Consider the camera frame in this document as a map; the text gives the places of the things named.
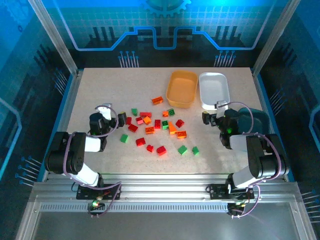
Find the white plastic container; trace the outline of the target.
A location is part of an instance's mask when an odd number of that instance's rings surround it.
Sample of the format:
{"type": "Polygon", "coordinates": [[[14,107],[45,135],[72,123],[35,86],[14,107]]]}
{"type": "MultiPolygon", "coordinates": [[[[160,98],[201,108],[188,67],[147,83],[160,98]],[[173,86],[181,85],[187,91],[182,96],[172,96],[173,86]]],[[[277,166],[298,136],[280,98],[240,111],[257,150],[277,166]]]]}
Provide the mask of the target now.
{"type": "Polygon", "coordinates": [[[198,83],[201,106],[204,110],[215,111],[217,109],[217,102],[230,102],[228,81],[222,73],[201,73],[198,78],[198,83]]]}

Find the teal plastic container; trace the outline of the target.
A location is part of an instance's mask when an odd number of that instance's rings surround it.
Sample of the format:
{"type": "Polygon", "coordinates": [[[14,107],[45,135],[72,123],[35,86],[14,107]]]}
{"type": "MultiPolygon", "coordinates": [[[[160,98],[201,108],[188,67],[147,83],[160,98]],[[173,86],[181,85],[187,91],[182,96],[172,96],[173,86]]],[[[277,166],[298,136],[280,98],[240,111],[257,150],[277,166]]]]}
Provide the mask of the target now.
{"type": "MultiPolygon", "coordinates": [[[[270,119],[269,116],[261,110],[250,108],[253,116],[253,127],[250,133],[260,133],[263,135],[270,133],[270,119]]],[[[247,108],[243,107],[238,110],[238,135],[247,133],[252,125],[252,118],[247,108]]]]}

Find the orange plastic container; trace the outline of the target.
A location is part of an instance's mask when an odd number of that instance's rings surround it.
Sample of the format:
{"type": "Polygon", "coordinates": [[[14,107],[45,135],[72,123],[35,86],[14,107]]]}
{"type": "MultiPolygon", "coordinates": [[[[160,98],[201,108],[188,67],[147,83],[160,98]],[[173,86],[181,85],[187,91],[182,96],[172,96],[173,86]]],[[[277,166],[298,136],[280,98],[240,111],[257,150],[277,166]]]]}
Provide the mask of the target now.
{"type": "Polygon", "coordinates": [[[196,98],[198,76],[186,70],[176,70],[171,74],[166,90],[166,98],[172,107],[190,108],[196,98]]]}

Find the small circuit board with LED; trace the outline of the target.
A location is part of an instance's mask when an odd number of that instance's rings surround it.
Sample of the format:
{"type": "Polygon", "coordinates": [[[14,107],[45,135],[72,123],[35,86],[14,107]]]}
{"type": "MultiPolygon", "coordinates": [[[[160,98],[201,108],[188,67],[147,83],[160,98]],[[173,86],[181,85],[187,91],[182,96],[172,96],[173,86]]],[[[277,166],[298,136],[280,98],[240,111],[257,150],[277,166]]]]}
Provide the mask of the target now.
{"type": "Polygon", "coordinates": [[[92,203],[90,203],[88,205],[88,210],[89,211],[95,211],[95,210],[99,210],[100,208],[102,208],[104,206],[105,206],[104,203],[101,203],[100,200],[95,199],[95,200],[92,201],[92,203]]]}
{"type": "Polygon", "coordinates": [[[238,212],[242,213],[245,211],[246,205],[247,205],[246,203],[228,203],[227,209],[229,211],[235,211],[235,212],[238,210],[238,212]]]}

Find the grey metal panel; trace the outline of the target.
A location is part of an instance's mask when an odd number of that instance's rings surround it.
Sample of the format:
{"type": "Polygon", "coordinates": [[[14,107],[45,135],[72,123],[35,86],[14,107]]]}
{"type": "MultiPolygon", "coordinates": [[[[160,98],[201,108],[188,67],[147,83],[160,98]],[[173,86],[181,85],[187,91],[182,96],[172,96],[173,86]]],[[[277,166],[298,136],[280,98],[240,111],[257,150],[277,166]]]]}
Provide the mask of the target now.
{"type": "Polygon", "coordinates": [[[213,212],[84,212],[26,209],[14,240],[320,240],[295,203],[260,203],[242,218],[213,212]]]}

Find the aluminium side rail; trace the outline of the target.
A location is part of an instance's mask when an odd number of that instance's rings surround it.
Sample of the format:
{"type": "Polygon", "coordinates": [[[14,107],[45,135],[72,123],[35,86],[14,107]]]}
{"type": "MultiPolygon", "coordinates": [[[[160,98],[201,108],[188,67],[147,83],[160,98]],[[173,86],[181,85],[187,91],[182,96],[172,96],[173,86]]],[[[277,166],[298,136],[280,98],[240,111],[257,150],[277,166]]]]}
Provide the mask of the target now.
{"type": "Polygon", "coordinates": [[[279,137],[280,143],[282,145],[282,148],[284,150],[284,153],[285,153],[285,156],[286,156],[286,159],[287,159],[287,163],[288,163],[288,166],[289,166],[289,172],[284,177],[284,179],[285,179],[286,182],[295,182],[295,178],[294,178],[294,175],[293,175],[293,172],[292,172],[292,169],[291,169],[291,161],[290,161],[290,158],[288,157],[288,154],[286,152],[286,148],[285,148],[285,146],[283,144],[283,141],[282,141],[282,138],[281,138],[281,135],[280,135],[277,123],[276,123],[275,115],[274,115],[274,113],[272,111],[271,104],[270,104],[270,101],[269,101],[269,97],[267,95],[267,91],[266,91],[266,88],[264,86],[262,77],[261,77],[260,74],[258,74],[257,76],[252,75],[252,77],[253,77],[253,81],[254,81],[254,84],[255,84],[255,87],[256,87],[256,91],[257,91],[257,94],[258,94],[258,97],[259,97],[259,101],[260,101],[262,110],[264,112],[266,112],[267,115],[269,116],[269,129],[270,129],[270,132],[277,134],[277,136],[279,137]]]}
{"type": "Polygon", "coordinates": [[[47,179],[48,172],[45,169],[46,156],[49,153],[50,146],[53,142],[56,132],[57,131],[65,132],[68,128],[83,72],[84,72],[84,69],[80,69],[78,71],[77,77],[75,76],[69,77],[36,182],[43,182],[47,179]]]}

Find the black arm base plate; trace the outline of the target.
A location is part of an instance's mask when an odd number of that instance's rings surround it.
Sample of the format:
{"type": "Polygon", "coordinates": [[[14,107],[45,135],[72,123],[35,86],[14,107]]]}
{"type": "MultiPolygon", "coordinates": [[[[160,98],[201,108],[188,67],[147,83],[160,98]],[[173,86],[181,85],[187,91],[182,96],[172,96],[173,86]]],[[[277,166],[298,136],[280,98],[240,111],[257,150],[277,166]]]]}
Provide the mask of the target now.
{"type": "Polygon", "coordinates": [[[113,188],[105,189],[105,190],[94,190],[91,188],[87,188],[84,186],[78,186],[76,192],[77,200],[95,200],[99,196],[103,196],[103,200],[112,200],[115,196],[115,200],[119,200],[121,196],[121,188],[118,189],[118,186],[114,186],[113,188]]]}
{"type": "Polygon", "coordinates": [[[211,200],[253,200],[254,191],[246,188],[232,188],[230,184],[209,184],[205,191],[211,200]]]}

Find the aluminium mounting rail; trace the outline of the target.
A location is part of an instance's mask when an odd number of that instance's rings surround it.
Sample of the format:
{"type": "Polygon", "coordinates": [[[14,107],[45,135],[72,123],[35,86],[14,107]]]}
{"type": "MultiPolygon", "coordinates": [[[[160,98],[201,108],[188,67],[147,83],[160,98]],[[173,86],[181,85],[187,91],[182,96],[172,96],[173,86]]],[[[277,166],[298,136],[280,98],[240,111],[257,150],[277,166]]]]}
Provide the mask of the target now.
{"type": "MultiPolygon", "coordinates": [[[[103,174],[106,184],[122,183],[121,202],[208,202],[209,184],[224,184],[227,174],[103,174]]],[[[71,190],[72,180],[49,173],[46,181],[33,185],[31,202],[74,202],[76,193],[71,190]]],[[[262,203],[302,202],[296,182],[280,177],[260,185],[262,203]]]]}

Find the aluminium frame post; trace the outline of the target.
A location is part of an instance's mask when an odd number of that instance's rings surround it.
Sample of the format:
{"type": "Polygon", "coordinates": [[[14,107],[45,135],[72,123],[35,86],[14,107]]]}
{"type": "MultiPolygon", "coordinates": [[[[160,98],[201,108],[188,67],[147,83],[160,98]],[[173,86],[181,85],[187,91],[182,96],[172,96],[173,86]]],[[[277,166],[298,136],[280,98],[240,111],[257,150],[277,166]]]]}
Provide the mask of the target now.
{"type": "Polygon", "coordinates": [[[74,62],[66,44],[64,43],[42,0],[28,0],[28,2],[35,12],[37,18],[39,19],[40,23],[42,24],[43,28],[45,29],[52,44],[54,45],[66,67],[68,68],[70,74],[73,77],[77,77],[79,74],[78,67],[74,62]]]}
{"type": "Polygon", "coordinates": [[[280,14],[275,26],[273,27],[264,47],[262,48],[254,66],[252,69],[252,76],[256,78],[260,73],[262,67],[268,60],[272,50],[274,49],[276,43],[282,36],[285,28],[287,27],[289,21],[291,20],[293,14],[295,13],[301,0],[288,0],[282,13],[280,14]]]}

